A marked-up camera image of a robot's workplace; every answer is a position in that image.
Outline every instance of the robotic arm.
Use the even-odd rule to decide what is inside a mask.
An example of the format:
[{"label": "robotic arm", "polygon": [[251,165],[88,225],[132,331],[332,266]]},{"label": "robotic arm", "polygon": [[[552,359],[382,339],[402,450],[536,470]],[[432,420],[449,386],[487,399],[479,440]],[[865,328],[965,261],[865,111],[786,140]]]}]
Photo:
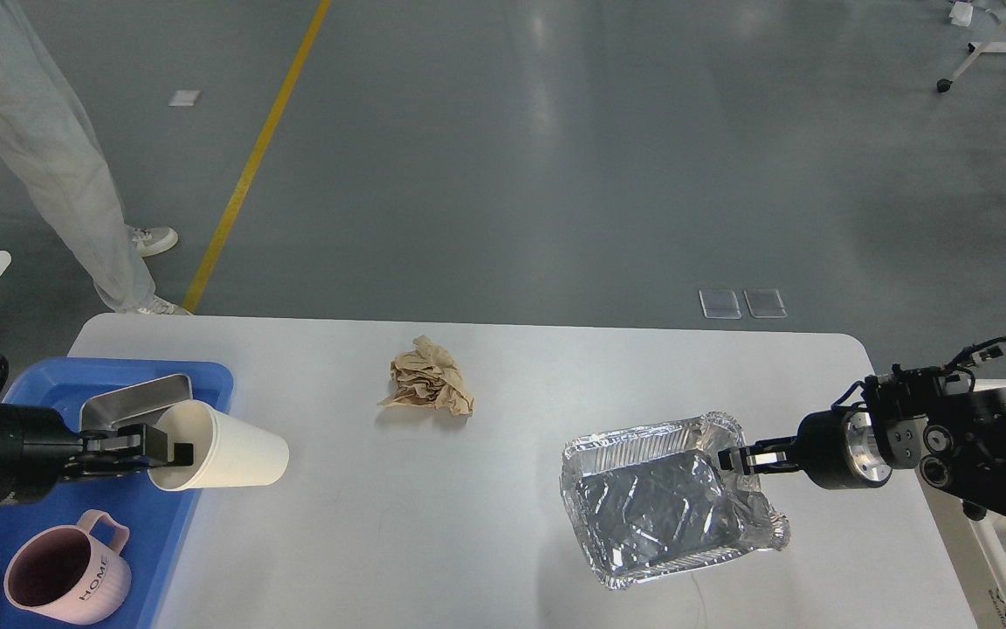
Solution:
[{"label": "robotic arm", "polygon": [[[1006,389],[975,390],[971,370],[1002,355],[1002,342],[966,347],[939,367],[869,375],[830,410],[807,415],[794,437],[723,450],[719,465],[802,470],[825,489],[881,487],[891,470],[917,467],[928,485],[961,498],[968,517],[1006,516]],[[845,406],[858,389],[861,401]]]},{"label": "robotic arm", "polygon": [[[0,394],[7,369],[0,354]],[[167,434],[143,423],[76,434],[52,409],[0,404],[0,505],[39,501],[58,481],[190,466],[192,460],[191,443],[171,449]]]}]

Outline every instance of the leg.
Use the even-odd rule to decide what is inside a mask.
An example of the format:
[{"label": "leg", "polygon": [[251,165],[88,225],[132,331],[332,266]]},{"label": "leg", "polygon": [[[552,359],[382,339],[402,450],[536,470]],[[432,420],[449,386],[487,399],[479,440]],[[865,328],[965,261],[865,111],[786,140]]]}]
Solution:
[{"label": "leg", "polygon": [[1006,17],[1005,19],[1003,19],[1001,23],[999,23],[999,25],[997,25],[996,30],[991,32],[991,35],[989,35],[989,39],[987,39],[985,43],[982,43],[981,46],[977,46],[973,50],[973,53],[971,53],[970,58],[965,59],[965,61],[962,62],[961,67],[958,67],[956,70],[954,70],[954,74],[951,78],[943,78],[942,81],[939,81],[938,92],[950,92],[950,88],[953,87],[954,82],[957,81],[958,77],[962,75],[962,72],[967,70],[967,68],[969,68],[970,65],[973,64],[973,61],[977,60],[977,57],[980,56],[981,53],[984,52],[985,49],[989,47],[989,44],[993,43],[993,41],[995,41],[1001,35],[1001,33],[1003,33],[1004,30],[1006,30]]},{"label": "leg", "polygon": [[0,0],[0,156],[116,311],[151,302],[155,284],[129,242],[123,204],[82,108],[13,0]]}]

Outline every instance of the foil container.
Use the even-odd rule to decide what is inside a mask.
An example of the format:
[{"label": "foil container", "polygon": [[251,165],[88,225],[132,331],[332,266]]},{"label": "foil container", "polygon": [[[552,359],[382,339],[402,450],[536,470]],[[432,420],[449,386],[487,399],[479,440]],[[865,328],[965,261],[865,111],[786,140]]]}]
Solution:
[{"label": "foil container", "polygon": [[610,590],[790,541],[757,475],[719,469],[743,446],[727,414],[593,434],[561,454],[561,498],[584,558]]}]

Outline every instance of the brown crumpled paper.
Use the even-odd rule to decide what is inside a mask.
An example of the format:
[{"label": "brown crumpled paper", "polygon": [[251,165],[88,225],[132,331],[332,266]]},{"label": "brown crumpled paper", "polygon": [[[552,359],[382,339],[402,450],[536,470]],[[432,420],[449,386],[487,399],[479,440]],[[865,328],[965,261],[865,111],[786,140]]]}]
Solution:
[{"label": "brown crumpled paper", "polygon": [[430,337],[413,339],[413,351],[395,355],[390,363],[390,378],[395,390],[379,403],[380,407],[433,407],[454,415],[472,414],[476,399],[464,385],[460,367],[443,346]]}]

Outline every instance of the blue tray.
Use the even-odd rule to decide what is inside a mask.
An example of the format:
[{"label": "blue tray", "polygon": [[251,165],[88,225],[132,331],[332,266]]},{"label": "blue tray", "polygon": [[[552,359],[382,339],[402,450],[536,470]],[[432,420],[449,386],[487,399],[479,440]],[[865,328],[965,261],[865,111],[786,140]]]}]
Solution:
[{"label": "blue tray", "polygon": [[[3,402],[55,409],[64,425],[79,430],[80,406],[95,395],[107,394],[168,374],[187,374],[192,395],[227,412],[234,382],[227,367],[215,362],[117,361],[108,358],[50,358],[17,377]],[[148,629],[172,574],[192,508],[200,490],[163,491],[145,473],[56,485],[32,505],[0,506],[0,570],[33,534],[49,526],[75,524],[88,509],[102,509],[129,526],[131,539],[123,557],[131,567],[131,590],[97,629]],[[108,540],[107,526],[96,529]],[[0,594],[0,628],[63,628],[72,626],[16,609]]]}]

